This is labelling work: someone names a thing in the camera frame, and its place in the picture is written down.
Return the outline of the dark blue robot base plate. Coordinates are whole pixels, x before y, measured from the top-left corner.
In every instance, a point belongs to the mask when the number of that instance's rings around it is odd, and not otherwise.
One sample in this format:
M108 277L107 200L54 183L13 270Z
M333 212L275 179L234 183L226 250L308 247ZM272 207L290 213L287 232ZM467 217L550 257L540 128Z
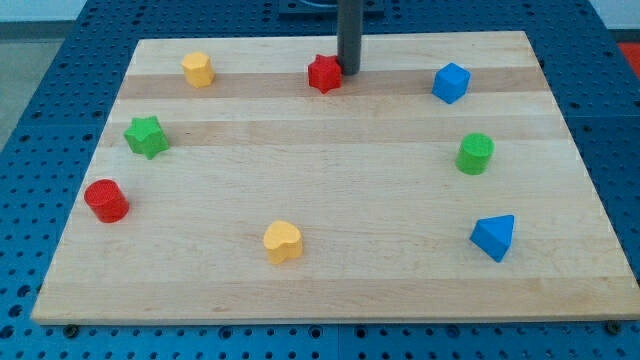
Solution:
M337 0L277 0L280 17L298 15L336 15L338 10ZM385 12L384 0L364 0L363 13L365 15L383 15Z

